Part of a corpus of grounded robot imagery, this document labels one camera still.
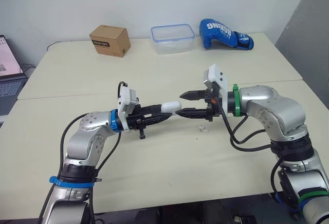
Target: boxing glove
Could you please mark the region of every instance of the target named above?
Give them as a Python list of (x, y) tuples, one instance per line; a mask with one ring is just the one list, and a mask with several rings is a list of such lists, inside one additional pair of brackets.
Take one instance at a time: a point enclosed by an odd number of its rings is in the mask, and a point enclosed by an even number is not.
[(253, 40), (250, 36), (244, 33), (231, 31), (227, 26), (206, 18), (200, 22), (200, 36), (205, 48), (210, 48), (211, 40), (217, 39), (221, 43), (232, 48), (250, 50), (253, 48)]

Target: clear plastic container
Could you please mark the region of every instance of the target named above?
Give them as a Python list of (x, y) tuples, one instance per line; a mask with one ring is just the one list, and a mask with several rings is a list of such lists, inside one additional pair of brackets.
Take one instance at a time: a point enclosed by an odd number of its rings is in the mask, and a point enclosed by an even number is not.
[(193, 48), (194, 32), (188, 24), (152, 27), (151, 36), (158, 54), (185, 52)]

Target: brown box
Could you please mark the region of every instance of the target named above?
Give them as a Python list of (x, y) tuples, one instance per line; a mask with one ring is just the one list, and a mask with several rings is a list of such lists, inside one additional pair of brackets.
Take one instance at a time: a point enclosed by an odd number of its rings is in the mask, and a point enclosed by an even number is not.
[(98, 26), (90, 39), (97, 53), (123, 57), (130, 48), (130, 41), (126, 28), (109, 25)]

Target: green ring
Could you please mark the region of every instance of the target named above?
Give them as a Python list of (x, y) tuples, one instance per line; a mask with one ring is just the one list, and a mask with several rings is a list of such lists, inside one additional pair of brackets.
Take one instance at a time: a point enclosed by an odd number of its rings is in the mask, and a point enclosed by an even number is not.
[(239, 87), (237, 84), (233, 85), (234, 92), (234, 101), (235, 101), (235, 117), (240, 117), (240, 95), (239, 95)]
[(325, 191), (315, 191), (315, 192), (309, 192), (306, 193), (304, 195), (302, 195), (299, 199), (298, 199), (298, 205), (300, 205), (300, 203), (302, 201), (304, 201), (305, 199), (309, 198), (309, 197), (315, 197), (315, 196), (329, 196), (329, 192), (325, 192)]

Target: black wire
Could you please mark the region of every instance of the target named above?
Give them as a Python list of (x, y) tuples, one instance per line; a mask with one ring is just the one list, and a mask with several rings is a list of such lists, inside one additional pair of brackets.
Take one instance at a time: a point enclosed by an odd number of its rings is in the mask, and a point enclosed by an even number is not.
[(47, 51), (48, 51), (48, 48), (49, 48), (50, 46), (54, 45), (55, 43), (61, 43), (61, 42), (62, 42), (62, 41), (57, 41), (57, 42), (54, 42), (54, 43), (50, 44), (50, 45), (47, 47)]
[(103, 220), (103, 219), (96, 219), (95, 222), (98, 221), (98, 220), (101, 221), (102, 224), (106, 224), (105, 220)]
[(272, 189), (273, 189), (273, 191), (274, 191), (274, 194), (276, 194), (276, 193), (278, 192), (278, 191), (277, 191), (277, 188), (276, 188), (276, 186), (275, 186), (275, 184), (274, 184), (274, 174), (276, 173), (276, 171), (277, 171), (277, 169), (278, 169), (280, 163), (282, 162), (282, 160), (283, 160), (283, 156), (281, 156), (281, 157), (278, 159), (278, 161), (276, 162), (276, 164), (274, 165), (274, 167), (273, 167), (273, 169), (272, 169), (272, 171), (271, 171), (271, 177), (270, 177), (270, 180), (271, 180), (271, 186), (272, 186)]
[[(61, 175), (61, 170), (63, 168), (63, 164), (64, 164), (64, 139), (65, 139), (65, 135), (67, 133), (67, 131), (69, 130), (69, 128), (79, 119), (81, 119), (82, 117), (86, 116), (87, 114), (84, 114), (84, 115), (80, 115), (78, 117), (76, 117), (74, 120), (72, 120), (68, 126), (65, 128), (63, 134), (62, 134), (62, 137), (61, 137), (61, 143), (60, 143), (60, 168), (58, 170), (58, 174), (57, 174), (57, 178), (59, 179), (60, 178), (60, 175)], [(48, 201), (50, 199), (50, 196), (51, 196), (51, 193), (53, 191), (53, 188), (55, 187), (55, 184), (52, 184), (48, 194), (47, 194), (47, 197), (43, 203), (43, 206), (42, 206), (42, 209), (41, 209), (41, 212), (40, 212), (40, 215), (39, 215), (39, 218), (38, 218), (38, 224), (41, 224), (42, 222), (42, 217), (45, 213), (45, 210), (46, 210), (46, 207), (47, 207), (47, 204), (48, 204)]]
[(115, 149), (117, 148), (119, 142), (121, 139), (121, 132), (119, 132), (118, 135), (118, 139), (116, 144), (114, 145), (113, 149), (109, 152), (109, 154), (105, 157), (105, 159), (102, 161), (102, 163), (99, 165), (98, 169), (97, 169), (97, 174), (99, 173), (99, 171), (102, 169), (102, 167), (104, 166), (104, 164), (107, 162), (107, 160), (109, 159), (109, 157), (113, 154), (113, 152), (115, 151)]
[(32, 65), (32, 64), (28, 64), (28, 63), (23, 63), (23, 64), (21, 64), (22, 66), (31, 66), (31, 67), (34, 67), (35, 68), (35, 66), (34, 65)]
[[(248, 119), (248, 116), (245, 116), (243, 119), (242, 119), (242, 121), (240, 121), (239, 122), (239, 124), (237, 124), (236, 125), (236, 127), (233, 129), (233, 134), (235, 134), (235, 132), (240, 128), (240, 126), (246, 121)], [(255, 136), (255, 135), (257, 135), (257, 134), (259, 134), (259, 133), (263, 133), (263, 132), (265, 132), (265, 130), (264, 129), (261, 129), (261, 130), (256, 130), (255, 132), (253, 132), (253, 133), (251, 133), (251, 134), (249, 134), (247, 137), (245, 137), (243, 140), (241, 140), (241, 141), (238, 141), (238, 140), (236, 140), (235, 142), (237, 143), (237, 144), (243, 144), (243, 143), (245, 143), (245, 142), (247, 142), (250, 138), (252, 138), (253, 136)]]
[[(231, 145), (239, 150), (239, 151), (245, 151), (245, 152), (254, 152), (254, 151), (261, 151), (261, 150), (264, 150), (266, 148), (270, 148), (270, 145), (264, 145), (264, 146), (260, 146), (260, 147), (256, 147), (256, 148), (240, 148), (238, 146), (236, 146), (234, 142), (236, 143), (244, 143), (246, 142), (248, 139), (250, 139), (251, 137), (253, 137), (254, 135), (258, 134), (258, 133), (262, 133), (264, 132), (265, 130), (257, 130), (255, 132), (253, 132), (252, 134), (248, 135), (245, 139), (243, 139), (242, 141), (239, 141), (238, 139), (236, 139), (236, 137), (234, 136), (234, 132), (232, 131), (232, 128), (230, 126), (230, 123), (228, 122), (228, 119), (226, 117), (226, 114), (223, 110), (223, 107), (221, 106), (220, 104), (220, 101), (218, 99), (218, 97), (215, 97), (215, 100), (216, 100), (216, 103), (218, 105), (218, 108), (222, 114), (222, 117), (223, 117), (223, 120), (224, 120), (224, 123), (225, 123), (225, 126), (226, 126), (226, 129), (228, 131), (228, 133), (230, 134), (230, 141), (231, 141)], [(244, 118), (239, 124), (238, 124), (238, 127), (235, 129), (235, 131), (246, 121), (246, 118)]]
[(89, 188), (89, 210), (90, 210), (90, 219), (92, 224), (95, 224), (95, 216), (94, 216), (94, 205), (93, 205), (93, 188)]
[(2, 224), (7, 224), (7, 223), (9, 223), (9, 222), (11, 222), (12, 220), (8, 220), (8, 221), (6, 221), (6, 222), (4, 222), (4, 223), (2, 223)]
[(34, 67), (34, 66), (33, 66), (33, 67), (32, 67), (32, 66), (30, 66), (30, 67), (26, 68), (25, 70), (23, 70), (23, 72), (26, 72), (28, 69), (32, 69), (32, 68), (33, 68), (33, 69), (35, 69), (35, 67)]
[(121, 88), (121, 84), (123, 85), (123, 86), (128, 86), (124, 81), (121, 81), (120, 83), (119, 83), (119, 85), (118, 85), (118, 98), (119, 98), (119, 95), (120, 95), (120, 88)]
[(46, 210), (48, 201), (50, 199), (50, 196), (51, 196), (51, 193), (52, 193), (52, 190), (53, 190), (54, 187), (55, 187), (55, 184), (52, 184), (51, 188), (49, 189), (49, 192), (47, 194), (47, 197), (46, 197), (46, 199), (45, 199), (45, 201), (44, 201), (44, 203), (42, 205), (42, 209), (41, 209), (41, 212), (40, 212), (40, 215), (39, 215), (37, 224), (41, 224), (41, 222), (42, 222), (43, 214), (45, 213), (45, 210)]
[(70, 127), (77, 121), (80, 120), (81, 118), (85, 117), (87, 114), (83, 114), (80, 115), (78, 117), (76, 117), (74, 120), (72, 120), (67, 127), (65, 128), (62, 137), (61, 137), (61, 143), (60, 143), (60, 168), (58, 170), (58, 174), (57, 174), (57, 178), (60, 178), (61, 175), (61, 170), (63, 168), (63, 164), (64, 164), (64, 139), (65, 139), (65, 135), (67, 133), (67, 131), (70, 129)]

